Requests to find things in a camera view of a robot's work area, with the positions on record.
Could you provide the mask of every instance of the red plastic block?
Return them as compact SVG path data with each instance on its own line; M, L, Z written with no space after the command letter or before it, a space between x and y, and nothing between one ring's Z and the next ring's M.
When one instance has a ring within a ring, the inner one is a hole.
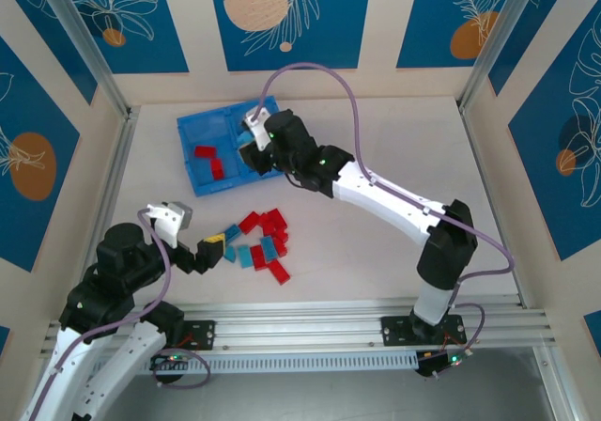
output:
M260 245L254 245L251 247L251 257L253 257L253 264L255 271L261 271L267 269L267 263L265 262L265 255L263 254L263 247Z
M275 233L275 225L273 222L266 222L262 225L263 227L263 236L270 236Z
M284 217L277 208L269 211L268 215L278 230L288 228L288 224L285 222Z
M278 257L285 257L288 254L288 249L285 248L284 243L279 238L273 238L273 245L275 245L275 250L278 251Z
M259 225L263 226L267 222L271 222L270 216L266 212L264 212L259 216Z
M217 158L217 148L209 146L196 146L194 148L196 158Z
M275 233L271 235L273 238L277 238L284 244L288 242L288 234L284 230L275 230Z
M270 269L271 273L280 285L283 285L285 282L290 280L290 274L286 272L284 266L282 266L277 259L274 259L267 265L267 267Z
M223 179L223 164L219 158L210 160L210 171L213 174L213 179Z
M253 211L248 216L246 216L246 218L242 222L240 222L238 226L240 227L240 230L242 230L242 233L248 235L249 232L253 228L255 228L258 223L259 215Z

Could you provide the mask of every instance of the blue tray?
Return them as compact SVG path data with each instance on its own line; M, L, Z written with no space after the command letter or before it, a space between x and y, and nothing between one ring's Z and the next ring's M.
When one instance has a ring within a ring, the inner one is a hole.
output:
M258 100L246 101L177 119L186 170L197 197L282 175L272 170L260 177L239 156L237 139L245 132L242 120L257 105ZM265 107L272 114L280 111L273 97L266 98ZM213 179L210 160L194 156L196 146L217 148L217 158L223 163L224 179Z

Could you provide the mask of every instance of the metal bracket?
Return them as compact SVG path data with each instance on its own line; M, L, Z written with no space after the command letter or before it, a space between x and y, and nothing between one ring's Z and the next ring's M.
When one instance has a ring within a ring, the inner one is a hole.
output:
M409 316L386 316L380 320L382 326L382 339L384 346L441 346L445 335L441 335L440 341L424 343L411 328ZM453 343L466 344L466 330L463 320L459 315L447 315L439 328L449 336Z
M188 351L212 351L215 337L214 320L184 320L179 348Z

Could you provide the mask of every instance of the blue plastic block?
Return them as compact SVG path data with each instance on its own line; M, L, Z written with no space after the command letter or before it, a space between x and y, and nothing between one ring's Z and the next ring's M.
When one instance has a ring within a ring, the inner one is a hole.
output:
M240 266L242 268L252 268L254 266L251 248L248 245L241 245L238 248L238 256L240 258Z
M177 120L184 162L196 196L217 193L241 184L282 175L281 172L271 170L261 177L239 156L238 139L247 132L242 127L244 115L257 105L258 100L246 101L204 113L180 117ZM265 106L270 113L280 111L273 97L265 99ZM196 146L217 148L217 158L222 161L223 165L223 179L213 179L210 160L194 156Z
M261 247L263 247L263 255L265 260L269 263L278 257L278 251L275 250L275 244L271 236L265 236L261 238Z
M224 234L225 234L225 243L229 244L231 241L233 241L235 238L237 238L238 236L240 236L242 234L242 230L240 230L239 226L237 226L236 224L233 224L232 226L227 228L227 230L224 232Z
M245 144L253 142L253 139L254 139L254 136L251 132L244 132L243 134L238 136L238 139L236 140L236 142L238 143L238 147L241 147Z
M229 245L225 249L225 253L223 254L223 257L231 263L235 262L236 261L236 251L234 250L234 247Z

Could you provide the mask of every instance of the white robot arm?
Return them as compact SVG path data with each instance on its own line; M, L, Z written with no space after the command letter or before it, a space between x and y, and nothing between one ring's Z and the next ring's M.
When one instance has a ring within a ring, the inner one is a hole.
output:
M154 230L171 263L182 271L204 273L222 257L221 243L201 241L193 255L177 241L178 232L188 226L192 217L188 207L176 202L148 205L147 209L146 215L153 219ZM79 343L60 370L55 369L65 350L83 334L123 320L133 308L133 293L156 281L165 271L157 244L146 244L142 228L136 224L112 226L98 245L97 255L98 263L69 293L52 358L21 421L101 421L140 366L165 344L180 340L183 312L160 302L134 325L128 340L89 382L86 380L93 366L116 329Z
M413 194L372 171L367 178L354 157L334 146L318 146L302 120L290 110L270 115L261 108L254 118L249 111L244 122L253 140L239 153L252 169L264 174L276 168L295 178L301 187L330 198L352 203L400 229L424 249L417 270L424 283L413 307L413 330L424 344L436 344L440 326L459 275L477 247L473 235L451 226L430 211L444 212L472 226L470 209L459 201L450 206ZM424 206L415 208L374 182L386 185Z

